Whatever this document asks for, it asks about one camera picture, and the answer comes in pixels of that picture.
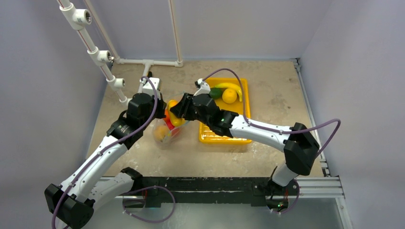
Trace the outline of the orange yellow mango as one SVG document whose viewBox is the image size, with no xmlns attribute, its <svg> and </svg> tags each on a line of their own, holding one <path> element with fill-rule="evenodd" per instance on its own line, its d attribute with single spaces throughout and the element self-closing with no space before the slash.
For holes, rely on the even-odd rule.
<svg viewBox="0 0 405 229">
<path fill-rule="evenodd" d="M 185 120 L 182 118 L 177 118 L 174 114 L 174 112 L 171 111 L 171 108 L 173 108 L 176 104 L 178 103 L 177 100 L 169 100 L 169 102 L 167 103 L 167 110 L 168 110 L 168 114 L 169 114 L 169 119 L 171 124 L 174 127 L 179 127 L 182 126 L 183 124 L 185 124 Z"/>
</svg>

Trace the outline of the red apple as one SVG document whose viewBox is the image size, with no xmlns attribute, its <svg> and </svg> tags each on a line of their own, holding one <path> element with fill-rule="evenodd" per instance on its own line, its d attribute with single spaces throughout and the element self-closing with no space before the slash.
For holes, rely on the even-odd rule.
<svg viewBox="0 0 405 229">
<path fill-rule="evenodd" d="M 169 130 L 170 130 L 170 132 L 171 132 L 172 134 L 175 134 L 176 132 L 178 132 L 178 128 L 175 127 L 170 121 L 168 121 L 168 122 L 166 123 L 166 125 L 167 125 L 167 127 L 169 128 Z"/>
</svg>

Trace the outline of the green avocado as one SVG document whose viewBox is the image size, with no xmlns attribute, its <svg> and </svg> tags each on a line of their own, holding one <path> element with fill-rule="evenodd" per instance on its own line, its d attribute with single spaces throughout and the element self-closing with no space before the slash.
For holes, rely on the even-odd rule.
<svg viewBox="0 0 405 229">
<path fill-rule="evenodd" d="M 223 92 L 223 89 L 214 87 L 210 89 L 209 96 L 214 100 L 221 99 Z"/>
</svg>

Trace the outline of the clear zip top bag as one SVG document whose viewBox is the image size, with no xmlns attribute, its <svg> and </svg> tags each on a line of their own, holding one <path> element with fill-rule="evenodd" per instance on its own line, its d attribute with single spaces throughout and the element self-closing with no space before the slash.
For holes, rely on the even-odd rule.
<svg viewBox="0 0 405 229">
<path fill-rule="evenodd" d="M 179 93 L 176 95 L 173 95 L 168 98 L 167 104 L 168 106 L 171 100 L 174 100 L 175 102 L 179 102 L 183 96 L 183 93 Z M 155 119 L 153 123 L 153 129 L 152 129 L 152 136 L 157 144 L 158 147 L 160 148 L 167 148 L 169 145 L 176 141 L 177 139 L 180 138 L 181 133 L 183 129 L 186 127 L 186 125 L 189 123 L 189 121 L 185 121 L 182 119 L 181 123 L 179 123 L 179 119 L 176 117 L 173 118 L 178 126 L 173 125 L 172 120 L 169 115 L 169 109 L 166 108 L 165 110 L 165 115 L 166 117 L 163 119 Z"/>
</svg>

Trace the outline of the yellow peach with leaf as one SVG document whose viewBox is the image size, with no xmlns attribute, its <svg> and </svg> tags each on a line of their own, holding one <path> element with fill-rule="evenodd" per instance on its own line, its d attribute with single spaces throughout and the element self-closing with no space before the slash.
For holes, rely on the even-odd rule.
<svg viewBox="0 0 405 229">
<path fill-rule="evenodd" d="M 163 142 L 164 138 L 170 133 L 170 130 L 165 125 L 159 125 L 154 128 L 152 133 L 156 141 Z"/>
</svg>

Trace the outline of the yellow lemon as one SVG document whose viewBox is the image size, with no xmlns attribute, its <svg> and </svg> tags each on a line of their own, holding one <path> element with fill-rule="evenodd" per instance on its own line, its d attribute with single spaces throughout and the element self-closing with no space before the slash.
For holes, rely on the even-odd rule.
<svg viewBox="0 0 405 229">
<path fill-rule="evenodd" d="M 232 88 L 227 88 L 222 93 L 222 100 L 226 104 L 234 103 L 238 98 L 237 91 Z"/>
</svg>

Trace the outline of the yellow banana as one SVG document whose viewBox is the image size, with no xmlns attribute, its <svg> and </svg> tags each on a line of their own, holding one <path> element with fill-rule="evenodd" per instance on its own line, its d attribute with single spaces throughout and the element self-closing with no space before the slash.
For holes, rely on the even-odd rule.
<svg viewBox="0 0 405 229">
<path fill-rule="evenodd" d="M 216 88 L 221 88 L 221 89 L 223 89 L 223 91 L 224 91 L 225 89 L 227 89 L 227 88 L 232 88 L 232 89 L 234 89 L 234 90 L 237 91 L 237 95 L 238 95 L 239 101 L 240 101 L 240 102 L 243 101 L 243 90 L 242 90 L 242 88 L 241 88 L 239 85 L 237 85 L 237 84 L 234 84 L 234 83 L 219 83 L 219 84 L 215 85 L 214 87 L 216 87 Z"/>
</svg>

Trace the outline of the orange fruit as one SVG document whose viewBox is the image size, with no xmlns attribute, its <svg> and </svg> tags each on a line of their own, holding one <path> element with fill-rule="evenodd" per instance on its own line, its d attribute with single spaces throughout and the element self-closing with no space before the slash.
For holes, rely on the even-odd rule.
<svg viewBox="0 0 405 229">
<path fill-rule="evenodd" d="M 164 110 L 164 115 L 165 117 L 163 118 L 163 120 L 167 123 L 168 121 L 170 121 L 170 116 L 167 109 Z"/>
</svg>

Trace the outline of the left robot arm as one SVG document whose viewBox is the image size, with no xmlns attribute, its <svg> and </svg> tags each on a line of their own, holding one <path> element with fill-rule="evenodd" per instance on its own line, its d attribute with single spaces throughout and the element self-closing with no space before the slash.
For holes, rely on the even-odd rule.
<svg viewBox="0 0 405 229">
<path fill-rule="evenodd" d="M 164 118 L 165 107 L 159 92 L 135 94 L 91 156 L 61 184 L 50 184 L 45 189 L 53 229 L 56 228 L 56 220 L 63 222 L 67 228 L 81 229 L 96 208 L 107 200 L 126 192 L 130 195 L 141 192 L 142 182 L 137 179 L 134 169 L 125 169 L 107 185 L 96 184 L 143 137 L 152 120 Z"/>
</svg>

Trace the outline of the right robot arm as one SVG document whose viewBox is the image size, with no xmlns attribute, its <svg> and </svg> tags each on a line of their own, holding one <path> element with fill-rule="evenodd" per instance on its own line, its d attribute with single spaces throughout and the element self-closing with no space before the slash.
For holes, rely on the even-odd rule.
<svg viewBox="0 0 405 229">
<path fill-rule="evenodd" d="M 305 125 L 295 123 L 292 127 L 277 127 L 247 119 L 236 112 L 220 109 L 208 94 L 185 93 L 169 111 L 177 118 L 205 124 L 216 135 L 252 140 L 284 153 L 285 163 L 268 181 L 268 188 L 274 194 L 284 191 L 297 176 L 309 175 L 318 157 L 320 146 Z"/>
</svg>

